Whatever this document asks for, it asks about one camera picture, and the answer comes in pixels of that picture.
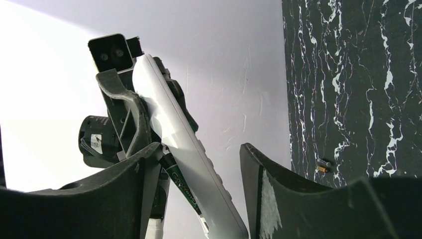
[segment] white wall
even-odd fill
[[[87,177],[77,146],[87,115],[106,115],[87,48],[140,36],[184,88],[198,138],[247,224],[240,145],[290,168],[281,1],[0,0],[0,124],[8,186],[59,188]],[[171,187],[165,239],[204,238]]]

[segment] cylindrical black part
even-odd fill
[[[115,133],[114,126],[108,117],[88,116],[84,119],[79,131],[79,150],[84,156],[95,156],[83,147],[81,139],[86,146],[104,158],[119,162],[117,153],[122,151],[120,142]]]

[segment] white plastic part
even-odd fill
[[[138,57],[133,86],[148,105],[152,129],[169,147],[196,198],[202,211],[201,224],[204,228],[206,223],[209,231],[204,233],[209,239],[248,239],[246,226],[231,197],[151,55]]]
[[[164,220],[152,219],[148,220],[148,228],[146,230],[145,239],[163,239]]]

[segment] camera module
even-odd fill
[[[122,34],[92,39],[88,47],[99,72],[111,69],[119,72],[133,67],[132,56]]]

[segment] remote control button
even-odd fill
[[[207,158],[208,162],[211,164],[212,168],[214,168],[214,164],[212,163],[212,160],[210,158]]]
[[[231,194],[226,190],[227,195],[230,197],[230,201],[232,200]]]
[[[199,142],[199,145],[201,146],[201,149],[205,152],[205,147],[204,147],[204,145],[202,144],[202,142],[198,139],[198,142]]]
[[[221,184],[223,184],[223,180],[221,179],[220,175],[217,174],[218,180],[220,181]]]

